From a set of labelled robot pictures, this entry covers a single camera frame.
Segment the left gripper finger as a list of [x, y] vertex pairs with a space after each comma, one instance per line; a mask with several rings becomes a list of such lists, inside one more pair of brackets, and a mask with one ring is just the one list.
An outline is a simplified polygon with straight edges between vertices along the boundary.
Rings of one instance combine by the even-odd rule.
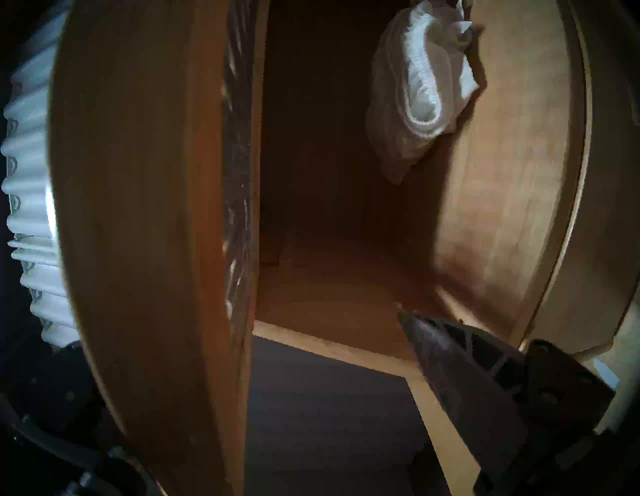
[[482, 329], [401, 309], [422, 374], [480, 467], [474, 493], [595, 489], [595, 428], [615, 390], [536, 339], [525, 352]]

